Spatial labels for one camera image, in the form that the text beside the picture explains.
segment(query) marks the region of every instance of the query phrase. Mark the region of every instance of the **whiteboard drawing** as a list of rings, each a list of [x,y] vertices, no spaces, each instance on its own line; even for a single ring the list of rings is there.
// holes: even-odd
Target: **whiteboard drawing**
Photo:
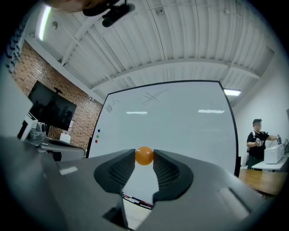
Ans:
[[[106,110],[108,111],[108,113],[112,112],[112,106],[114,106],[116,103],[115,102],[119,102],[118,100],[114,100],[114,98],[112,97],[112,102],[110,104],[107,105]]]
[[[146,92],[146,94],[148,94],[150,97],[144,96],[144,97],[146,97],[146,98],[149,98],[148,100],[146,100],[145,102],[143,102],[144,106],[147,105],[147,104],[148,104],[149,102],[151,102],[152,100],[155,100],[157,103],[159,103],[159,100],[158,100],[156,97],[159,96],[161,93],[167,91],[167,90],[158,92],[158,93],[154,94],[153,96],[150,95],[150,94],[148,94],[148,93]]]

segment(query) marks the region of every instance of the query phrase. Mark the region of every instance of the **ceiling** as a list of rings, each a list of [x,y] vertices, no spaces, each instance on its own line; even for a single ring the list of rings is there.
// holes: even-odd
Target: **ceiling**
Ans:
[[[101,15],[52,10],[37,40],[87,94],[177,80],[218,80],[241,90],[234,106],[264,74],[272,33],[239,0],[129,0],[135,11],[113,26]]]

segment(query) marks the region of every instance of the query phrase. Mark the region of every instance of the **whiteboard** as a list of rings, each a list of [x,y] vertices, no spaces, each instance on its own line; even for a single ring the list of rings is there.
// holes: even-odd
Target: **whiteboard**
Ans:
[[[219,82],[169,82],[108,94],[89,158],[147,146],[210,162],[234,174],[236,138],[234,118]],[[136,164],[129,181],[149,179],[156,192],[155,173],[146,169],[152,170],[152,164]],[[143,189],[128,183],[123,191],[144,200],[139,195]]]

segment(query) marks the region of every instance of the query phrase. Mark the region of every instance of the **white wall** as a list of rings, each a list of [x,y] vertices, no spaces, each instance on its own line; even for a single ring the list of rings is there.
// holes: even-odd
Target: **white wall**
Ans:
[[[289,139],[289,61],[276,50],[262,78],[233,108],[238,130],[239,156],[246,153],[247,137],[254,119],[262,119],[262,131]]]

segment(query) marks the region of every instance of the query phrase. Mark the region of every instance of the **white desk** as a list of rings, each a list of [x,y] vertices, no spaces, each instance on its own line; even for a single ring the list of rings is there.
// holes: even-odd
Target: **white desk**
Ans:
[[[289,157],[288,154],[284,155],[284,157],[281,160],[279,160],[277,164],[265,164],[264,161],[262,161],[258,164],[253,165],[252,168],[279,171],[287,161],[288,157]]]

